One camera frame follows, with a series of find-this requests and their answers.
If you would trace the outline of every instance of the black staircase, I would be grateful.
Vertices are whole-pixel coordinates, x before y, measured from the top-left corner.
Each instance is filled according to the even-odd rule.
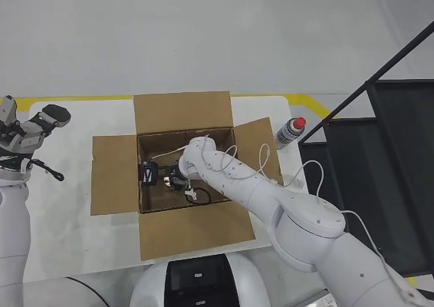
[[[433,32],[434,22],[299,141],[303,161],[324,167],[320,196],[362,216],[404,276],[434,277],[434,80],[379,79]],[[364,91],[376,118],[333,119]],[[321,128],[325,143],[305,143]],[[319,172],[314,165],[304,172],[315,191]],[[347,231],[370,246],[358,221],[347,218]]]

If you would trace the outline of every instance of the white cable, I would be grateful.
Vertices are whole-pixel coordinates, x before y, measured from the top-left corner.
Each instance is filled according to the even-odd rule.
[[[169,153],[158,154],[157,156],[154,156],[154,157],[150,158],[149,160],[154,160],[154,159],[156,159],[156,158],[158,158],[158,157],[166,156],[166,155],[168,155],[168,154],[174,154],[174,153],[177,153],[178,151],[185,149],[187,146],[188,146],[188,145],[185,145],[185,146],[183,146],[183,147],[178,148],[177,150],[170,151]]]
[[[203,150],[204,150],[204,148],[205,148],[205,143],[207,142],[207,139],[208,139],[208,138],[209,138],[209,135],[208,135],[208,134],[205,135],[205,140],[203,141],[203,146],[202,146],[202,149],[200,150],[200,155],[201,155],[202,161],[203,161],[203,163],[205,164],[205,167],[207,168],[207,170],[213,170],[214,172],[224,172],[224,170],[225,170],[229,165],[231,165],[231,163],[234,161],[234,159],[235,159],[235,155],[236,155],[237,152],[238,152],[238,147],[237,147],[236,145],[232,145],[232,146],[230,146],[230,147],[229,147],[229,148],[224,152],[224,154],[222,155],[222,159],[221,159],[221,161],[220,161],[220,167],[221,167],[220,170],[214,170],[214,169],[212,168],[212,165],[211,165],[210,163],[207,163],[207,162],[205,161],[205,157],[204,157],[204,155],[203,155]],[[266,147],[266,149],[267,149],[267,154],[266,154],[265,162],[264,162],[264,163],[261,163],[261,154],[263,153],[263,147]],[[225,159],[225,157],[227,157],[226,155],[228,154],[228,152],[229,152],[232,148],[234,148],[234,153],[233,153],[232,155],[229,155],[229,156],[231,156],[231,160],[230,160],[230,161],[229,161],[229,162],[228,162],[228,163],[223,167],[222,165],[223,165],[223,163],[224,163],[224,159]],[[232,180],[246,180],[246,179],[249,179],[249,178],[255,176],[255,175],[258,174],[258,173],[261,173],[261,174],[262,174],[266,179],[268,179],[268,180],[271,181],[271,179],[268,178],[268,176],[266,176],[265,171],[264,171],[264,168],[265,168],[266,163],[268,162],[270,156],[271,156],[270,147],[268,146],[268,144],[263,143],[263,144],[260,146],[260,151],[259,151],[259,155],[258,155],[259,166],[260,166],[260,167],[258,168],[258,170],[256,170],[253,174],[251,174],[251,175],[249,175],[249,176],[246,176],[246,177],[227,177],[227,176],[225,175],[225,173],[224,173],[224,176],[226,176],[226,178],[228,178],[228,179],[232,179]],[[299,176],[299,173],[301,172],[301,170],[302,170],[306,165],[308,165],[309,163],[316,163],[316,164],[319,166],[319,168],[321,169],[321,181],[319,182],[319,185],[317,186],[317,191],[316,191],[316,197],[317,197],[318,200],[319,200],[319,191],[320,191],[321,186],[323,185],[323,181],[324,181],[324,169],[323,169],[323,166],[321,165],[321,163],[317,162],[316,160],[309,160],[309,161],[307,161],[306,163],[302,164],[302,165],[301,165],[301,168],[299,168],[299,170],[298,170],[297,173],[294,175],[294,177],[292,178],[292,180],[291,180],[290,183],[288,183],[288,184],[282,186],[282,185],[280,185],[280,184],[278,184],[278,183],[275,182],[275,185],[277,185],[277,186],[279,186],[279,187],[284,187],[284,188],[290,186],[290,185],[295,181],[295,179]]]
[[[373,242],[372,237],[370,236],[369,230],[367,230],[367,227],[365,226],[365,223],[363,222],[362,218],[354,211],[351,210],[340,210],[341,213],[349,213],[349,214],[353,214],[357,217],[357,219],[360,221],[360,224],[362,224],[363,230],[365,230],[365,233],[367,234],[367,238],[369,238],[370,244],[373,247],[373,251],[379,256],[381,263],[383,264],[384,270],[386,271],[387,276],[389,277],[389,279],[391,279],[391,282],[393,282],[394,287],[396,288],[396,291],[398,292],[399,296],[401,297],[401,299],[410,305],[414,305],[416,307],[426,307],[425,305],[420,305],[420,304],[416,304],[415,302],[411,302],[408,299],[406,299],[406,297],[403,295],[403,293],[407,292],[405,290],[403,290],[401,288],[401,286],[397,283],[397,281],[394,279],[393,274],[391,273],[391,271],[389,270],[389,267],[387,265],[386,260],[384,259],[383,255],[379,252],[379,250],[377,249],[376,243]]]

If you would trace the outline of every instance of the stair step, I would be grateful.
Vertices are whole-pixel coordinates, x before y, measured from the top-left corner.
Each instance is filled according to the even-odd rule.
[[[434,81],[378,81],[367,93],[434,271]]]
[[[319,197],[343,210],[343,200],[341,199],[333,162],[331,161],[330,151],[327,148],[326,142],[304,143],[300,146],[300,150],[303,163],[309,160],[316,160],[323,166],[324,180],[319,191]],[[321,181],[321,171],[316,164],[309,163],[304,167],[304,174],[309,194],[315,194],[317,186],[319,186],[319,182]]]
[[[324,127],[346,210],[358,213],[386,261],[400,274],[429,271],[405,195],[375,118],[332,120]],[[350,232],[370,247],[363,227],[347,215]]]

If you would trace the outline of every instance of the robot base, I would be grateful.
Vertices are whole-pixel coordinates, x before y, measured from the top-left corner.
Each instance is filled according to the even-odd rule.
[[[270,307],[255,265],[238,253],[159,263],[145,271],[130,307]]]

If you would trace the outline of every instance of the open cardboard box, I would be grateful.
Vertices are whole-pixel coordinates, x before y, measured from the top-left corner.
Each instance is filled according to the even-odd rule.
[[[237,157],[257,170],[263,143],[271,149],[265,167],[282,182],[269,118],[233,127],[229,92],[134,96],[137,135],[94,137],[91,215],[139,212],[140,258],[155,259],[253,240],[248,211],[205,183],[212,203],[195,206],[182,192],[169,190],[162,178],[142,187],[139,165],[157,154],[186,145],[192,138],[213,138],[218,150],[238,146]],[[171,165],[182,152],[157,158]]]

